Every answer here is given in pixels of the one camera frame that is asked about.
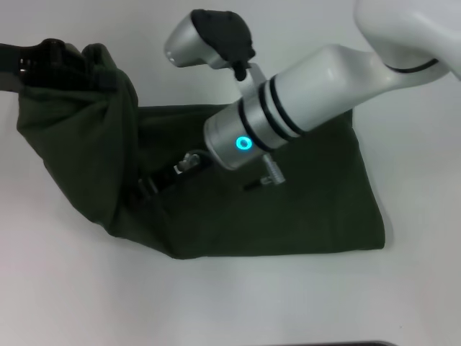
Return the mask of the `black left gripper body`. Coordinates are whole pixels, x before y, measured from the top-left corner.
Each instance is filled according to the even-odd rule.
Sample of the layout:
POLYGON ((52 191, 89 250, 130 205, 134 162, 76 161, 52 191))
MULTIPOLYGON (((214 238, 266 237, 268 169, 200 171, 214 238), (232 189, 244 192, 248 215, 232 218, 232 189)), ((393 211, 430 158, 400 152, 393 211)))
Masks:
POLYGON ((2 44, 1 91, 19 93, 25 87, 85 91, 88 63, 57 39, 30 47, 2 44))

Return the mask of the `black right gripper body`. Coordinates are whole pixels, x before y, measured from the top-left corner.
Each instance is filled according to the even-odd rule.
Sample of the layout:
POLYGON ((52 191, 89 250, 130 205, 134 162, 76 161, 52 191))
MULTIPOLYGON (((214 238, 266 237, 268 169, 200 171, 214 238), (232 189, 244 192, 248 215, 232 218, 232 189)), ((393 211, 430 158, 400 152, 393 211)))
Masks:
POLYGON ((138 179, 138 187, 146 198, 152 198, 154 195, 194 177, 214 164, 215 159, 208 151, 188 151, 182 158, 175 159, 160 169, 141 174, 138 179))

